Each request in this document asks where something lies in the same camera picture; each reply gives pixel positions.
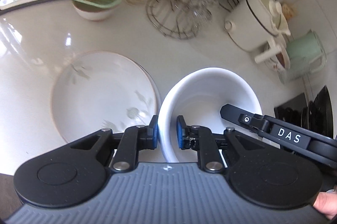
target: white bowl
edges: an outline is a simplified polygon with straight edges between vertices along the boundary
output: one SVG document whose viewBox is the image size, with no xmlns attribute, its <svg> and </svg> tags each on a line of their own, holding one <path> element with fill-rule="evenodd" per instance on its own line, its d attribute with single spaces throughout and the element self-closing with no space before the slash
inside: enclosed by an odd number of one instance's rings
<svg viewBox="0 0 337 224">
<path fill-rule="evenodd" d="M 82 4 L 80 2 L 73 1 L 73 6 L 77 13 L 89 21 L 103 21 L 106 18 L 110 17 L 113 11 L 116 9 L 116 6 L 108 9 L 102 9 L 95 6 L 89 6 Z"/>
<path fill-rule="evenodd" d="M 196 162 L 197 153 L 178 147 L 176 121 L 183 115 L 187 125 L 206 126 L 223 134 L 228 126 L 239 128 L 220 116 L 225 104 L 262 114 L 254 91 L 237 74 L 222 68 L 205 68 L 189 74 L 167 94 L 158 119 L 162 153 L 167 162 Z M 240 127 L 240 131 L 257 139 L 256 134 Z"/>
</svg>

